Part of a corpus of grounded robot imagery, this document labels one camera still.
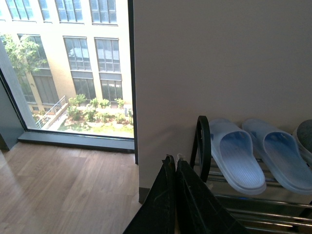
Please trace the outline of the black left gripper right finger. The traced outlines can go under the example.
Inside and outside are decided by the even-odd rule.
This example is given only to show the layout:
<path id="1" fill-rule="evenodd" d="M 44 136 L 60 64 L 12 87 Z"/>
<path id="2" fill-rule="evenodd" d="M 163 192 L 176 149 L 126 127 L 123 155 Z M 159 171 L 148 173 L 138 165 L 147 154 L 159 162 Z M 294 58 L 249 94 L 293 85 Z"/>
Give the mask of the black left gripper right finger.
<path id="1" fill-rule="evenodd" d="M 240 224 L 184 160 L 176 160 L 176 211 L 181 234 L 246 234 Z"/>

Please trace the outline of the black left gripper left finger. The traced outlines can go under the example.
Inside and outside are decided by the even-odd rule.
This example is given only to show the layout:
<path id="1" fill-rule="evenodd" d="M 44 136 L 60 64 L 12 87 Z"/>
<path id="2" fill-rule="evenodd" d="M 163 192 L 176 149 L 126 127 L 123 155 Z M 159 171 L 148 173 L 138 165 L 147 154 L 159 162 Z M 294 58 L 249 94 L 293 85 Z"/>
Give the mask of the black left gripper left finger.
<path id="1" fill-rule="evenodd" d="M 175 161 L 166 155 L 156 179 L 125 234 L 173 234 L 175 232 Z"/>

